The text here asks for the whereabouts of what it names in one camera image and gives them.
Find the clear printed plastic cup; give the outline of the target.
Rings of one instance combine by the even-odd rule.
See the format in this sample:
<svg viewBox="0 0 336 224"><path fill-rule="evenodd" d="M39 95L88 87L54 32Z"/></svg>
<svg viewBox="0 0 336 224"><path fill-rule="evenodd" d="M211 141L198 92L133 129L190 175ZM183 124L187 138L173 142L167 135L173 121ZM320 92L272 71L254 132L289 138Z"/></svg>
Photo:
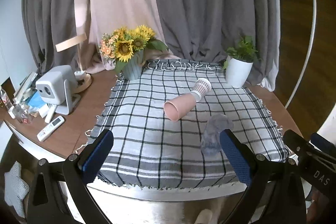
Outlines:
<svg viewBox="0 0 336 224"><path fill-rule="evenodd" d="M208 120L201 137L201 151L207 156L218 154L221 150L220 133L226 129L232 130L234 123L224 114L213 115Z"/></svg>

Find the plaid paper cup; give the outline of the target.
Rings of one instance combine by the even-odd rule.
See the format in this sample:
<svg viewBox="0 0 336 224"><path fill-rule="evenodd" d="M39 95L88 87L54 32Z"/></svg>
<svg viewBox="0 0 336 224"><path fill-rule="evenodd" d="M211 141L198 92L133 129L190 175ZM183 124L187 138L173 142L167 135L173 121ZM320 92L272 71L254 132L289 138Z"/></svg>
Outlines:
<svg viewBox="0 0 336 224"><path fill-rule="evenodd" d="M211 91L211 89L212 86L208 79L199 78L197 79L190 93L194 96L196 102L199 102L207 93Z"/></svg>

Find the pink plastic cup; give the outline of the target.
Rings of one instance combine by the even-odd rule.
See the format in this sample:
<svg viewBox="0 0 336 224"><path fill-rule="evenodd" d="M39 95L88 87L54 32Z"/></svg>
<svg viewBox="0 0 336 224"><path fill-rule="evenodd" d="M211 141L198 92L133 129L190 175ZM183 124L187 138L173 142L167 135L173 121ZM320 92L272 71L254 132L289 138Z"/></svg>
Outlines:
<svg viewBox="0 0 336 224"><path fill-rule="evenodd" d="M189 113L196 103L194 96L187 93L165 102L163 109L167 118L176 122Z"/></svg>

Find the white star cushion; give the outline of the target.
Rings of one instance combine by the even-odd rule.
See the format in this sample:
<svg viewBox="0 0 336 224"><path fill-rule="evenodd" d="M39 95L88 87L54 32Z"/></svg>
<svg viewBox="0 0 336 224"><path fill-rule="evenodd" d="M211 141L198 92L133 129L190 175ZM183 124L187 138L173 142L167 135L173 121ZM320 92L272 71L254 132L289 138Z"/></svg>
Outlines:
<svg viewBox="0 0 336 224"><path fill-rule="evenodd" d="M21 178L22 166L15 162L11 169L4 174L5 193L4 199L7 205L12 206L21 218L25 218L24 199L29 193L29 185Z"/></svg>

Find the white remote control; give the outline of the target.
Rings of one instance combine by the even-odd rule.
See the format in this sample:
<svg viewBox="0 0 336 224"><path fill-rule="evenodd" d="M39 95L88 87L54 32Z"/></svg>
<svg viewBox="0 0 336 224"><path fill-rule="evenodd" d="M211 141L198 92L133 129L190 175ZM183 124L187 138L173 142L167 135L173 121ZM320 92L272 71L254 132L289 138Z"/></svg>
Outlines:
<svg viewBox="0 0 336 224"><path fill-rule="evenodd" d="M65 119L62 116L58 116L57 118L55 118L37 134L38 141L43 142L48 139L52 135L52 133L56 129L58 129L64 122Z"/></svg>

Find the clutter of small items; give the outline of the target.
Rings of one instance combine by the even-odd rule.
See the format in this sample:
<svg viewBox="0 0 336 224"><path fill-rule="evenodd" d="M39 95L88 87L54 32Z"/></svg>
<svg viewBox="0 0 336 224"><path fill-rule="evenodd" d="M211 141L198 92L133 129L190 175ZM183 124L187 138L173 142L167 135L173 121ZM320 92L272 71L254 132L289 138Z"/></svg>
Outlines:
<svg viewBox="0 0 336 224"><path fill-rule="evenodd" d="M37 116L46 119L51 111L51 105L42 100L37 90L39 78L36 72L30 73L16 91L10 79L1 84L1 107L19 123L31 123Z"/></svg>

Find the white mini projector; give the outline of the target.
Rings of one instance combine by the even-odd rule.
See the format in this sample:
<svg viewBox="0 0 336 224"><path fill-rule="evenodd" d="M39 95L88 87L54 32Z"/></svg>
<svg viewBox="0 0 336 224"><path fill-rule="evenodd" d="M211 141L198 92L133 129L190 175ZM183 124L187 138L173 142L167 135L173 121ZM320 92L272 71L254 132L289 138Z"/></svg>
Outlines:
<svg viewBox="0 0 336 224"><path fill-rule="evenodd" d="M70 65L53 67L36 82L36 89L42 100L55 113L69 115L81 96L75 93L78 83Z"/></svg>

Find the black white checkered tablecloth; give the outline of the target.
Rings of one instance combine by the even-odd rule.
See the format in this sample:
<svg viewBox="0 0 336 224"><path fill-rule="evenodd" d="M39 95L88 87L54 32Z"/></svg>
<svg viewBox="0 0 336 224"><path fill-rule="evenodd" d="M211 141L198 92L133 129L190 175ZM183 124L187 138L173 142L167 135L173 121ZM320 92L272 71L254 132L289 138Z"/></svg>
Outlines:
<svg viewBox="0 0 336 224"><path fill-rule="evenodd" d="M188 93L199 78L211 91L182 119L164 113L166 101ZM289 152L277 123L262 100L247 87L233 88L219 65L189 60L153 60L137 80L119 78L88 135L92 143L104 129L114 145L98 178L116 186L156 189L212 187L236 181L223 152L205 155L201 135L207 121L224 114L232 131L253 153L284 161Z"/></svg>

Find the wooden desk lamp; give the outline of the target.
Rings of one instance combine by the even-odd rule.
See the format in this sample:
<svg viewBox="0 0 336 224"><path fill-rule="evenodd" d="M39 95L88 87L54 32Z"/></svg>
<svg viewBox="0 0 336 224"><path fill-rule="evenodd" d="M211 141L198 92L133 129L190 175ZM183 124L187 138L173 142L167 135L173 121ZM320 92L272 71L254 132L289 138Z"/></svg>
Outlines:
<svg viewBox="0 0 336 224"><path fill-rule="evenodd" d="M77 81L77 88L73 90L75 94L79 94L85 91L87 88L90 87L92 83L92 77L89 73L87 73L83 69L82 61L81 61L81 53L80 53L80 44L86 41L87 35L83 33L81 35L76 35L73 38L65 40L61 43L56 44L55 48L57 52L65 51L69 48L76 47L76 63L77 63L77 70L74 72L75 79Z"/></svg>

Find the green plant white pot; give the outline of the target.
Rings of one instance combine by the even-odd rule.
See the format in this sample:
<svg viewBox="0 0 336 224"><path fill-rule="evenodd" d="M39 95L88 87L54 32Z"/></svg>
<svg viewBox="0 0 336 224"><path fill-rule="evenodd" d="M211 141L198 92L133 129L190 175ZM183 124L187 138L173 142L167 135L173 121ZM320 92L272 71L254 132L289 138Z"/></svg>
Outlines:
<svg viewBox="0 0 336 224"><path fill-rule="evenodd" d="M257 50L252 36L242 36L234 47L226 50L227 59L224 62L226 82L233 88L241 88L257 59Z"/></svg>

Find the sunflower bouquet blue pot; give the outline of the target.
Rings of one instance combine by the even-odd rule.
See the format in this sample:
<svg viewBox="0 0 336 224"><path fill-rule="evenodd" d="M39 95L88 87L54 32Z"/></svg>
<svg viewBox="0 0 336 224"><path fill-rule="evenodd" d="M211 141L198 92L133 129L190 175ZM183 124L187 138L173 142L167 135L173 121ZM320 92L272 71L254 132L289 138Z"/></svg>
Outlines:
<svg viewBox="0 0 336 224"><path fill-rule="evenodd" d="M156 38L154 30L146 25L134 29L120 27L111 34L103 34L99 51L114 65L117 74L126 80L137 80L142 75L145 50L168 51L164 42Z"/></svg>

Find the grey curtain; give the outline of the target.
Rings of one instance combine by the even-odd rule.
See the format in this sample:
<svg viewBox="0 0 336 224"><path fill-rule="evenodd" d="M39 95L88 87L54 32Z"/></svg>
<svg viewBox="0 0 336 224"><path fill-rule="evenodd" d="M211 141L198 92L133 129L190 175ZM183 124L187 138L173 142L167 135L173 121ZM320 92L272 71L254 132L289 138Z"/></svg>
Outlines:
<svg viewBox="0 0 336 224"><path fill-rule="evenodd" d="M219 63L242 36L252 36L257 59L252 85L274 90L280 46L280 0L156 0L168 53L147 50L147 59L182 58ZM76 47L56 44L77 34L74 0L22 0L26 37L40 73L76 65Z"/></svg>

